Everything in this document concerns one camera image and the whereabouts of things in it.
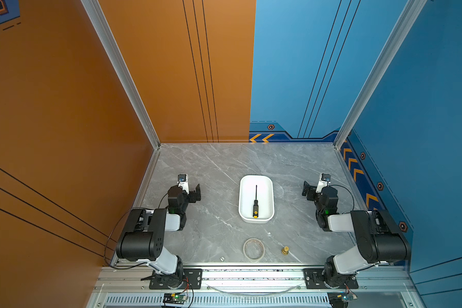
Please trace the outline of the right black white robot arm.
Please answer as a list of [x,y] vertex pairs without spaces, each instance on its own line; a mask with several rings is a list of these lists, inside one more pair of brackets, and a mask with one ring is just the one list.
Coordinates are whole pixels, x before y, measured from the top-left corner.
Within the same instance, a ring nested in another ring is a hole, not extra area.
[[317,186],[304,182],[302,196],[313,201],[316,221],[326,232],[353,233],[356,244],[327,258],[321,273],[306,277],[328,288],[348,287],[356,274],[382,263],[409,260],[411,247],[387,210],[352,210],[338,213],[338,191],[327,180]]

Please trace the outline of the black yellow screwdriver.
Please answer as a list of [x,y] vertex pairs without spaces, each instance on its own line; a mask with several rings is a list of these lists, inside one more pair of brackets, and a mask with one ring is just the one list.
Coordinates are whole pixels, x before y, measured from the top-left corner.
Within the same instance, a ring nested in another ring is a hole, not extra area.
[[254,219],[257,219],[259,217],[258,186],[255,186],[255,198],[254,198],[252,217]]

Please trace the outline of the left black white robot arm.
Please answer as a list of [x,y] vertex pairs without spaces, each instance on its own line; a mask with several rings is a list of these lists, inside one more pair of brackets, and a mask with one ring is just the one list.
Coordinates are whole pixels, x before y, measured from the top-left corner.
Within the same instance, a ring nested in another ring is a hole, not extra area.
[[168,206],[164,209],[133,209],[119,236],[116,255],[153,268],[149,279],[176,289],[184,283],[182,259],[164,246],[166,232],[182,231],[186,225],[189,204],[201,200],[201,187],[186,191],[176,185],[168,190]]

